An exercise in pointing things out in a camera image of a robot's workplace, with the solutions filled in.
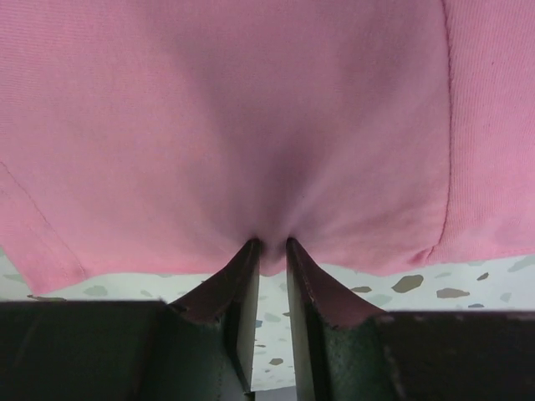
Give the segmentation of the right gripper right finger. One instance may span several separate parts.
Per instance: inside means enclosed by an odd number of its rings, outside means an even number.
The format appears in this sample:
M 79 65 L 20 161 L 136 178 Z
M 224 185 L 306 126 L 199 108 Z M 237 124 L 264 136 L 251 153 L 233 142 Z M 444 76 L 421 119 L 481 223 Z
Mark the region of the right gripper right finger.
M 533 399 L 533 312 L 387 312 L 286 255 L 298 399 Z

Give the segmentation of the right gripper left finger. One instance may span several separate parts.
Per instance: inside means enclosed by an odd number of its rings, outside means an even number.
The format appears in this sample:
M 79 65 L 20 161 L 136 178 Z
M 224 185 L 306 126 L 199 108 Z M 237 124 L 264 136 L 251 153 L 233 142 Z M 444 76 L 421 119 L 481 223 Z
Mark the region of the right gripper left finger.
M 4 400 L 251 400 L 262 244 L 174 302 L 1 305 Z

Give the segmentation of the pink t-shirt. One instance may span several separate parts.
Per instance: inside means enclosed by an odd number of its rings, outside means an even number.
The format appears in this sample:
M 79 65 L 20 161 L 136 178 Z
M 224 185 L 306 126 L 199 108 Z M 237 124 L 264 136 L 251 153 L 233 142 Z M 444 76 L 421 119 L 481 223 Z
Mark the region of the pink t-shirt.
M 531 1 L 4 1 L 1 245 L 37 294 L 297 239 L 534 251 Z

